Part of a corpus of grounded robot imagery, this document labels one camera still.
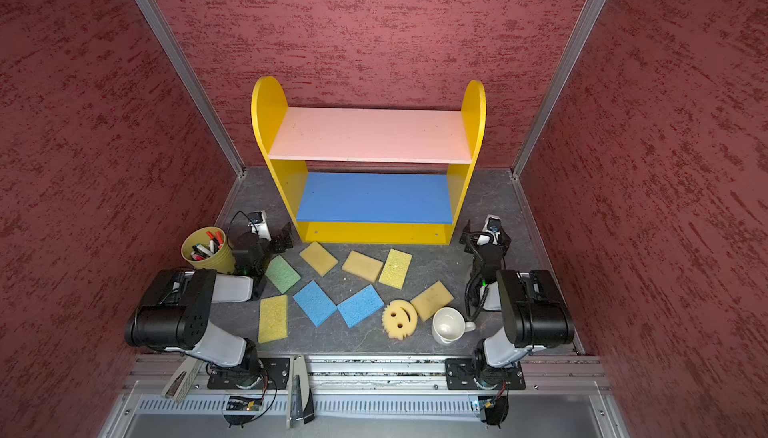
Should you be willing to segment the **green cellulose sponge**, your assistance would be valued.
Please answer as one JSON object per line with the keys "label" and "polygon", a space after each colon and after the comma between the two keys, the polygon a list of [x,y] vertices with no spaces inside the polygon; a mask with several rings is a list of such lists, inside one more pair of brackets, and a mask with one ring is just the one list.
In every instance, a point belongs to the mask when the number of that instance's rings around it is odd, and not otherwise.
{"label": "green cellulose sponge", "polygon": [[282,256],[275,256],[270,261],[265,275],[281,294],[301,280],[299,273]]}

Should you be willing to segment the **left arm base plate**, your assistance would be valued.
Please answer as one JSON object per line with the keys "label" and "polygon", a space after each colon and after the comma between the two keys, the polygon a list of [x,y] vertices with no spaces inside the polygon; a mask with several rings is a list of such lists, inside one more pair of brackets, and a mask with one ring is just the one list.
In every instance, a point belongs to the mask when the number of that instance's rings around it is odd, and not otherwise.
{"label": "left arm base plate", "polygon": [[271,386],[277,390],[284,390],[287,386],[289,366],[290,359],[287,357],[258,358],[253,370],[210,365],[207,371],[207,388],[255,392]]}

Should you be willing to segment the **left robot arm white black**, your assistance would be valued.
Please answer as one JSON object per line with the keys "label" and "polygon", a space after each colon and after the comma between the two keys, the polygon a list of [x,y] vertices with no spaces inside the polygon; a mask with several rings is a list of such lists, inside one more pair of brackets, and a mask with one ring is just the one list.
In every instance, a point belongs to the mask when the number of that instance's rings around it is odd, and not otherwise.
{"label": "left robot arm white black", "polygon": [[287,366],[264,364],[252,340],[213,324],[210,312],[214,303],[261,299],[270,262],[292,247],[291,223],[275,236],[253,232],[234,240],[218,227],[193,232],[181,248],[192,267],[158,272],[128,320],[126,343],[208,364],[211,389],[283,389]]}

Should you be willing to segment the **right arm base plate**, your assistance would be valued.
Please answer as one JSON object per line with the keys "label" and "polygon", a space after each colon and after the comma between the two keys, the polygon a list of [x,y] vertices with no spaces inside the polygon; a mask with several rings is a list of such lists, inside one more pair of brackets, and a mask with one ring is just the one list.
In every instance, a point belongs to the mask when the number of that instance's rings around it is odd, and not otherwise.
{"label": "right arm base plate", "polygon": [[448,358],[444,361],[449,390],[519,391],[526,389],[519,362],[503,368],[481,365],[470,358]]}

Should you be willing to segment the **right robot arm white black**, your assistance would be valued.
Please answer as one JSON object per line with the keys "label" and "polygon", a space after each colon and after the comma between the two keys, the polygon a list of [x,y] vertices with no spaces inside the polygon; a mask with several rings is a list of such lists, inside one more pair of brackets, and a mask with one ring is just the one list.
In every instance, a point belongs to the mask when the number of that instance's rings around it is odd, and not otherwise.
{"label": "right robot arm white black", "polygon": [[502,317],[501,328],[475,348],[474,384],[485,390],[520,386],[522,359],[573,342],[572,316],[549,271],[506,267],[511,237],[497,216],[489,215],[479,231],[466,224],[459,243],[473,258],[464,288],[468,321],[475,322],[483,312],[499,312]]}

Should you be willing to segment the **tan sponge green scrub back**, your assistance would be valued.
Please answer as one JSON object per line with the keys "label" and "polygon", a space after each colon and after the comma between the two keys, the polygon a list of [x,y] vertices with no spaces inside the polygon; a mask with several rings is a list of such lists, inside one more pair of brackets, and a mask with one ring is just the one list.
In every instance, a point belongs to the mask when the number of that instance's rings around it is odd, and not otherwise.
{"label": "tan sponge green scrub back", "polygon": [[338,260],[318,242],[309,244],[299,256],[321,277],[338,264]]}

